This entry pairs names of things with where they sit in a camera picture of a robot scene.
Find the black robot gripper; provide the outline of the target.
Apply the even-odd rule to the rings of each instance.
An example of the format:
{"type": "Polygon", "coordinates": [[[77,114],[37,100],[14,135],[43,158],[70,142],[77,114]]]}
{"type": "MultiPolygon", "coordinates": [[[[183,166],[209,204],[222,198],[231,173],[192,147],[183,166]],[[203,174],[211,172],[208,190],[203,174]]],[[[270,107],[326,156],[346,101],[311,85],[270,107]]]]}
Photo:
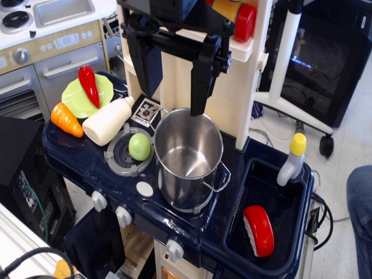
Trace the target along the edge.
{"type": "Polygon", "coordinates": [[[206,1],[118,1],[139,85],[152,96],[162,81],[162,52],[192,61],[191,116],[202,115],[216,78],[231,65],[234,23],[206,1]]]}

